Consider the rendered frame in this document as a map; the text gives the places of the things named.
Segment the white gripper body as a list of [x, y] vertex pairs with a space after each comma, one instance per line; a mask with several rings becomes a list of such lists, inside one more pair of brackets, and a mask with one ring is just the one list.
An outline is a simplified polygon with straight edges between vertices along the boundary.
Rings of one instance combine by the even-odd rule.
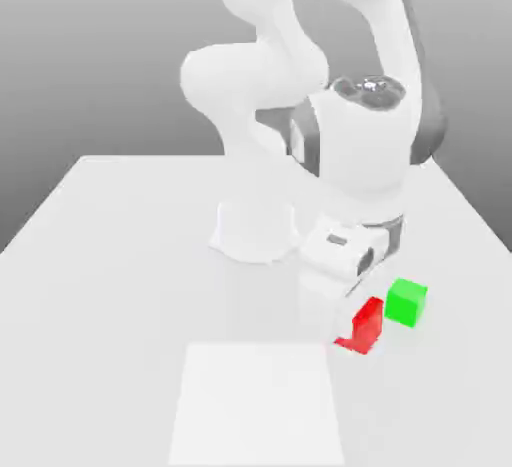
[[356, 312], [374, 292], [380, 292], [384, 278], [380, 267], [351, 281], [302, 270], [298, 279], [301, 323], [309, 329], [351, 329]]

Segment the small red cube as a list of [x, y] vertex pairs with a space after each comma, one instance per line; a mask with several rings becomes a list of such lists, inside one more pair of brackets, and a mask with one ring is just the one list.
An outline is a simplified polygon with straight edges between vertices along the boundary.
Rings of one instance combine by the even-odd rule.
[[383, 307], [380, 298], [368, 298], [342, 321], [333, 343], [361, 355], [368, 354], [382, 333]]

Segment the small green cube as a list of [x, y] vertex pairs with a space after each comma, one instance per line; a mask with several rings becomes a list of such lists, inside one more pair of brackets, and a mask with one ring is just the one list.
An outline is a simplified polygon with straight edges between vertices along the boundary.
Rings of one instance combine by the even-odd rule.
[[384, 317], [414, 328], [424, 310], [427, 291], [426, 286], [397, 278], [387, 292]]

